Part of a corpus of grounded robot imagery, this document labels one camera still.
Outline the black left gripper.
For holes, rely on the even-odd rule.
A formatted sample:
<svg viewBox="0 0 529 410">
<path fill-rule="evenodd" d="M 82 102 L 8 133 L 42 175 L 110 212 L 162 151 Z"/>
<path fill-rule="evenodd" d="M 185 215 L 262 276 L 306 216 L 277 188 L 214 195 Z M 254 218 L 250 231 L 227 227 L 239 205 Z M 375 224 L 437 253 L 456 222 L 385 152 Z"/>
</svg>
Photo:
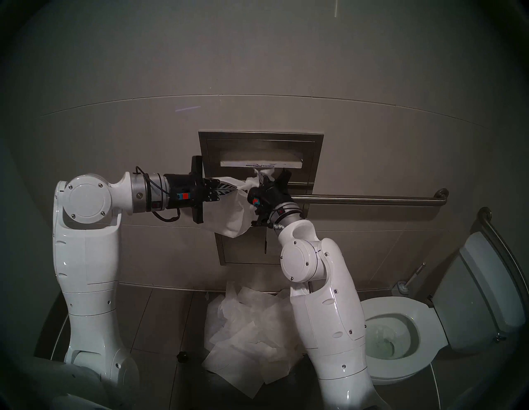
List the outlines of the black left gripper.
<svg viewBox="0 0 529 410">
<path fill-rule="evenodd" d="M 203 178 L 202 156 L 193 156 L 189 174 L 164 174 L 168 186 L 166 209 L 176 209 L 177 216 L 169 219 L 175 222 L 180 218 L 180 210 L 190 208 L 196 224 L 203 220 L 203 202 L 220 200 L 221 196 L 237 191 L 237 187 L 215 178 Z"/>
</svg>

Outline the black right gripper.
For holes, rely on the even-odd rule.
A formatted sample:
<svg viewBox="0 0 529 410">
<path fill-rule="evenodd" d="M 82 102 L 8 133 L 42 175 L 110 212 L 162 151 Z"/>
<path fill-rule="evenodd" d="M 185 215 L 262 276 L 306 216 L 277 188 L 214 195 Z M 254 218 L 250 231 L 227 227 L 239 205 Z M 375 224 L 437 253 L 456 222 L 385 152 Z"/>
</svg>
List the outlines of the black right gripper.
<svg viewBox="0 0 529 410">
<path fill-rule="evenodd" d="M 275 227 L 288 216 L 293 215 L 293 200 L 288 192 L 291 171 L 283 169 L 277 177 L 277 187 L 273 176 L 258 173 L 259 186 L 249 190 L 247 201 L 255 207 L 257 219 L 252 227 Z"/>
</svg>

